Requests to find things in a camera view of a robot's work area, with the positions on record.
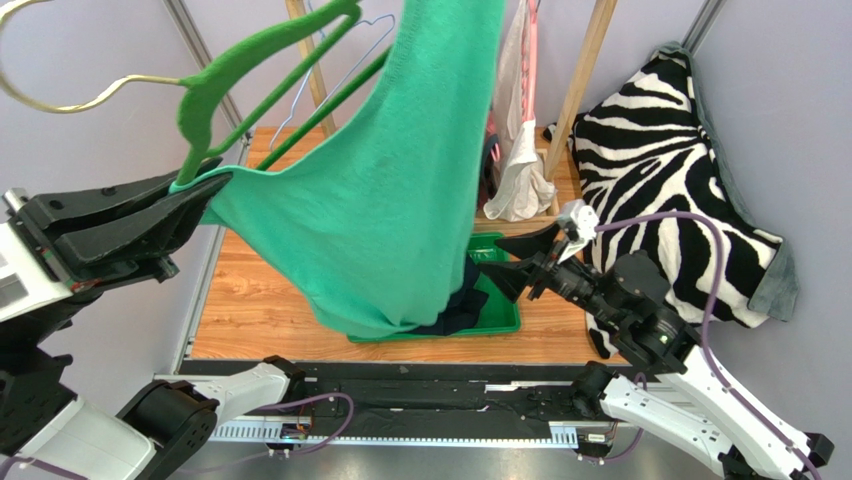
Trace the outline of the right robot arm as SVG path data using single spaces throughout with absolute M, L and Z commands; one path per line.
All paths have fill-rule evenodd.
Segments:
M 621 256 L 599 273 L 570 255 L 578 237 L 575 226 L 553 224 L 500 239 L 510 259 L 484 261 L 480 270 L 510 301 L 551 291 L 603 321 L 615 331 L 620 354 L 679 392 L 691 409 L 596 361 L 571 383 L 572 409 L 633 424 L 725 479 L 816 478 L 833 442 L 791 426 L 726 373 L 698 330 L 664 304 L 668 282 L 645 252 Z

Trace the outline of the green velvet hanger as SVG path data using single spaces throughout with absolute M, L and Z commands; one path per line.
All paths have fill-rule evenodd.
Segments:
M 105 103 L 131 83 L 179 86 L 185 89 L 177 109 L 177 126 L 189 145 L 186 158 L 174 181 L 176 189 L 192 183 L 201 166 L 224 153 L 247 132 L 297 80 L 308 73 L 333 46 L 362 20 L 358 1 L 331 1 L 304 16 L 268 27 L 247 37 L 214 58 L 199 73 L 184 78 L 130 74 L 112 81 L 93 99 L 76 105 L 51 105 L 26 95 L 5 73 L 1 74 L 1 90 L 9 97 L 32 109 L 52 114 L 77 114 Z M 253 69 L 278 52 L 312 37 L 321 28 L 338 21 L 337 27 L 285 77 L 273 91 L 234 128 L 217 146 L 212 145 L 212 117 L 230 90 Z

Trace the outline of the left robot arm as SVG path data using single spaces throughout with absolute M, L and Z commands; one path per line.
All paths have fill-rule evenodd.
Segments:
M 100 189 L 2 199 L 2 471 L 20 461 L 86 479 L 164 479 L 222 423 L 293 399 L 305 374 L 270 356 L 213 381 L 156 380 L 117 414 L 66 387 L 69 355 L 41 343 L 104 293 L 178 273 L 173 254 L 229 182 L 206 160 L 200 184 L 179 193 L 169 173 Z

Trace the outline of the navy maroon tank top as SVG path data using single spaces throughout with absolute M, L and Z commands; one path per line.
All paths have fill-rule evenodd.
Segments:
M 446 308 L 438 314 L 432 325 L 417 327 L 410 330 L 409 334 L 450 336 L 476 327 L 489 299 L 488 293 L 476 287 L 480 275 L 477 264 L 468 256 L 465 259 L 462 286 L 450 296 Z

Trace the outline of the green tank top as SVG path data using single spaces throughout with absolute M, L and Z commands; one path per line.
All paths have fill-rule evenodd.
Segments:
M 362 71 L 349 121 L 292 165 L 215 168 L 206 224 L 228 228 L 316 320 L 381 338 L 433 325 L 464 288 L 501 1 L 408 1 Z

